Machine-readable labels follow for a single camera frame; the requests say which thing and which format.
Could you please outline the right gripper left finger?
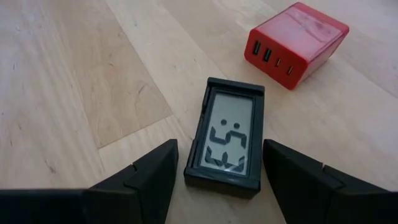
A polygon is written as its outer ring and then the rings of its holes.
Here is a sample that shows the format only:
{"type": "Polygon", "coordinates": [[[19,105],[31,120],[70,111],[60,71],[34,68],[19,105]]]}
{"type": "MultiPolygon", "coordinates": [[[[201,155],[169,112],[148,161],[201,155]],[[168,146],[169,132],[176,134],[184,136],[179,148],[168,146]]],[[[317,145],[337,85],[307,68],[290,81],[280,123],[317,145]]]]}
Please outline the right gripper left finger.
{"type": "Polygon", "coordinates": [[[169,139],[83,193],[88,224],[164,224],[175,185],[178,142],[169,139]]]}

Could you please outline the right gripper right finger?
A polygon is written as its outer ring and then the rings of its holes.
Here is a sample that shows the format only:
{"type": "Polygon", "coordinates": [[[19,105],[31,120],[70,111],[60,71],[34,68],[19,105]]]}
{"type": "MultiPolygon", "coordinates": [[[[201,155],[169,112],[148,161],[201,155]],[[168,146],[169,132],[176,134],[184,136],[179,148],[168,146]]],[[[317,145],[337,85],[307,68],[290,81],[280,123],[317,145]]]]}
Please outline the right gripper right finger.
{"type": "Polygon", "coordinates": [[[287,224],[398,224],[398,192],[271,139],[264,140],[263,163],[287,224]]]}

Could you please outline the black digital clock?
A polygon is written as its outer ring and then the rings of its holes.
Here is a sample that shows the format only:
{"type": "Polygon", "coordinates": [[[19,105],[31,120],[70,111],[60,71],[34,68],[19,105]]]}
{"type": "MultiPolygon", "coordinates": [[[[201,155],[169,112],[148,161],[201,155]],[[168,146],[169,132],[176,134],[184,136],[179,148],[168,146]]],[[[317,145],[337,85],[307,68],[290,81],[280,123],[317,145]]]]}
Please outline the black digital clock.
{"type": "Polygon", "coordinates": [[[260,192],[264,100],[261,85],[208,78],[187,185],[239,198],[260,192]]]}

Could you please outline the red usb charger block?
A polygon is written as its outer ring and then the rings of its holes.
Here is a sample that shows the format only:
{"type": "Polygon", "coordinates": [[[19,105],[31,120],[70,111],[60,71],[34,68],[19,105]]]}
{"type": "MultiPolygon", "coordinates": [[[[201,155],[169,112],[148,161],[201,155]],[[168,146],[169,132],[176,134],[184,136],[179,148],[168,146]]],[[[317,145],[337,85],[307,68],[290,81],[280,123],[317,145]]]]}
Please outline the red usb charger block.
{"type": "Polygon", "coordinates": [[[346,24],[296,2],[250,30],[244,57],[293,90],[331,57],[348,33],[346,24]]]}

